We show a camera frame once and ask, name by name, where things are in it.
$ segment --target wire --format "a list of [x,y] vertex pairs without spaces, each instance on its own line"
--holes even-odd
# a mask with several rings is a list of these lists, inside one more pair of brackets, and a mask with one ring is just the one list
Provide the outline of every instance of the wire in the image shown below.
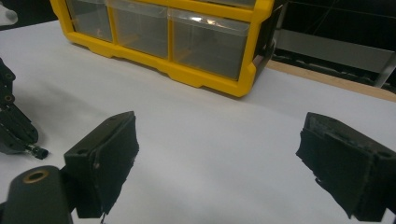
[[325,13],[323,13],[323,15],[321,15],[315,22],[313,22],[308,28],[305,29],[305,33],[307,34],[308,31],[314,27],[318,22],[318,26],[315,29],[315,31],[312,33],[312,35],[316,34],[318,29],[320,28],[320,26],[322,25],[322,23],[326,20],[327,16],[329,15],[330,11],[334,8],[334,5],[336,3],[338,3],[340,0],[333,0],[332,1],[332,5],[327,9],[327,11]]

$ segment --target yellow frame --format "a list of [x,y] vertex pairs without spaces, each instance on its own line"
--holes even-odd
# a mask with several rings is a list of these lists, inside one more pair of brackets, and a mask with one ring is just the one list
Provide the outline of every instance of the yellow frame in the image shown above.
[[[267,20],[272,13],[274,0],[257,0],[253,9],[241,7],[226,7],[223,5],[209,4],[193,0],[139,0],[140,2],[157,4],[165,7],[172,7],[203,13],[207,15],[234,19],[237,21],[249,22],[250,27],[247,33],[247,43],[242,59],[241,70],[238,80],[231,80],[212,73],[196,70],[179,63],[172,62],[172,55],[169,53],[168,59],[158,58],[127,49],[118,45],[115,24],[112,16],[112,8],[108,8],[110,27],[113,34],[113,42],[109,43],[94,37],[75,32],[66,5],[66,0],[50,0],[54,13],[59,19],[62,30],[66,38],[76,44],[87,47],[90,51],[102,56],[111,58],[119,57],[158,69],[167,74],[175,81],[179,81],[190,86],[208,88],[226,92],[228,94],[241,97],[250,92],[256,76],[256,66],[253,64],[254,51],[261,24]],[[171,40],[172,22],[169,22],[169,40]],[[171,52],[172,41],[169,41],[169,52]]]

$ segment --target robotic hand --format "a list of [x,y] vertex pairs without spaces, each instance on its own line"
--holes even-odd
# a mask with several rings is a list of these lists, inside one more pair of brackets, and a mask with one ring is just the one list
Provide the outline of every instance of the robotic hand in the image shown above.
[[64,154],[65,167],[40,166],[12,180],[0,224],[72,224],[107,215],[139,151],[134,112],[106,119]]
[[339,120],[308,113],[297,156],[349,218],[380,222],[387,208],[396,214],[396,152]]
[[31,121],[14,105],[12,82],[15,75],[0,58],[0,152],[31,153],[43,160],[49,152],[35,145],[38,133]]

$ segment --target white table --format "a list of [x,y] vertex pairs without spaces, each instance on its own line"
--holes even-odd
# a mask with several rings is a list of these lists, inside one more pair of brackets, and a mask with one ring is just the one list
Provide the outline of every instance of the white table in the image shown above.
[[[0,154],[0,202],[20,173],[63,154],[106,118],[133,110],[140,152],[106,223],[359,223],[295,156],[308,111],[396,149],[396,104],[264,69],[235,99],[69,43],[57,21],[0,32],[16,105],[50,151]],[[75,223],[99,223],[78,219]],[[387,211],[383,223],[394,215]]]

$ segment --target yellow storage box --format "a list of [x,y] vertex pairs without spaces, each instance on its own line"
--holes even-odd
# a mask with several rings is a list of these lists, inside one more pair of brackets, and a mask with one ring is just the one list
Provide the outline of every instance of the yellow storage box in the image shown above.
[[272,55],[284,0],[50,0],[64,35],[106,57],[158,69],[173,80],[234,96]]

